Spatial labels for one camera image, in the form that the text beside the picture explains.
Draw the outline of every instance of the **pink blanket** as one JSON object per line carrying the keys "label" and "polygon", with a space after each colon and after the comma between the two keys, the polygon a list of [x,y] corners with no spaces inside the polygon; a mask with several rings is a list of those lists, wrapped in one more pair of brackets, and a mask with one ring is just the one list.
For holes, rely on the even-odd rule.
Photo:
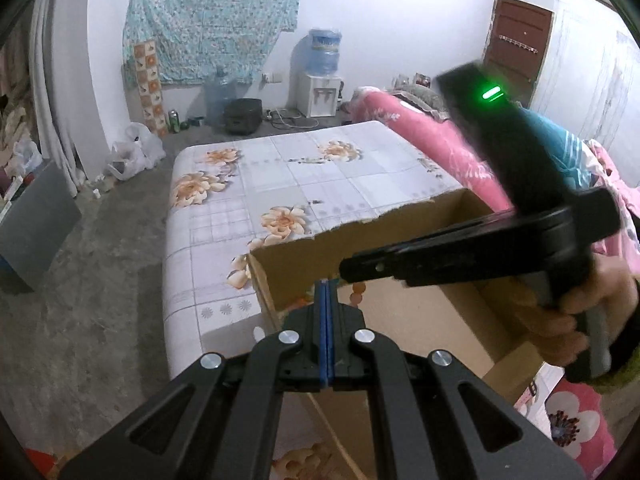
{"label": "pink blanket", "polygon": [[352,102],[354,122],[380,121],[421,150],[494,211],[511,207],[491,169],[481,162],[452,121],[437,123],[385,92],[368,91]]}

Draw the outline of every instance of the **cardboard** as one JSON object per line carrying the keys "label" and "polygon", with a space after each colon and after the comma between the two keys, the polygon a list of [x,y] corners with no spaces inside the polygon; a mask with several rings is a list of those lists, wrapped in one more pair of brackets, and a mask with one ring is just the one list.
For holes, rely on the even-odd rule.
{"label": "cardboard", "polygon": [[[369,222],[352,222],[315,238],[261,248],[249,257],[258,300],[276,326],[315,280],[335,277],[342,259],[406,241],[491,211],[471,191],[405,205]],[[542,365],[511,315],[505,280],[404,288],[387,278],[366,283],[359,308],[367,327],[408,352],[445,348],[489,386],[515,403]],[[349,303],[350,286],[338,290]],[[308,407],[324,439],[349,464],[350,478],[375,478],[367,397],[363,392],[314,394]]]}

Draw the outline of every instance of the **green led light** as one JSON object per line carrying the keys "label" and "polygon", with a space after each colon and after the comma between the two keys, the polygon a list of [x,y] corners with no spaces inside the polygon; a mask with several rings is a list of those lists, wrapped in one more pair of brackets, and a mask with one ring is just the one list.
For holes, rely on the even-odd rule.
{"label": "green led light", "polygon": [[504,92],[500,92],[499,94],[494,95],[491,99],[489,99],[489,102],[493,102],[495,101],[498,97],[502,97],[504,95]]}
{"label": "green led light", "polygon": [[493,88],[491,88],[491,90],[487,90],[484,94],[482,94],[482,99],[493,97],[499,92],[502,92],[502,89],[499,86],[494,86]]}

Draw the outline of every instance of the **plastic bag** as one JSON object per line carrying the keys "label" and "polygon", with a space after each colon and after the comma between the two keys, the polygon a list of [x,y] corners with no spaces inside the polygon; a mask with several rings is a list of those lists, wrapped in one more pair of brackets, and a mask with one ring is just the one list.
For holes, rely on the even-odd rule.
{"label": "plastic bag", "polygon": [[166,153],[162,148],[162,140],[158,136],[151,133],[149,128],[144,124],[131,123],[125,129],[125,134],[132,142],[139,142],[142,152],[148,161],[147,169],[150,170],[158,162],[166,157]]}
{"label": "plastic bag", "polygon": [[6,165],[8,176],[26,176],[42,164],[38,146],[29,137],[23,137],[14,144],[14,154]]}
{"label": "plastic bag", "polygon": [[125,129],[126,142],[114,142],[111,147],[109,172],[118,180],[129,180],[140,171],[150,170],[166,153],[162,140],[149,131],[144,124],[131,123]]}
{"label": "plastic bag", "polygon": [[129,180],[140,171],[146,170],[147,164],[148,161],[138,141],[116,141],[111,148],[111,163],[107,164],[107,169],[118,180]]}

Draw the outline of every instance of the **wall outlet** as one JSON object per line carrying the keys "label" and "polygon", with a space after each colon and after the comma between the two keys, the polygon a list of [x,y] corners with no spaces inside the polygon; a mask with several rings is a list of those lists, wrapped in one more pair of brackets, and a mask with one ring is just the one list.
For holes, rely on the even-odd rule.
{"label": "wall outlet", "polygon": [[264,72],[262,74],[262,82],[265,84],[282,83],[284,75],[282,72]]}

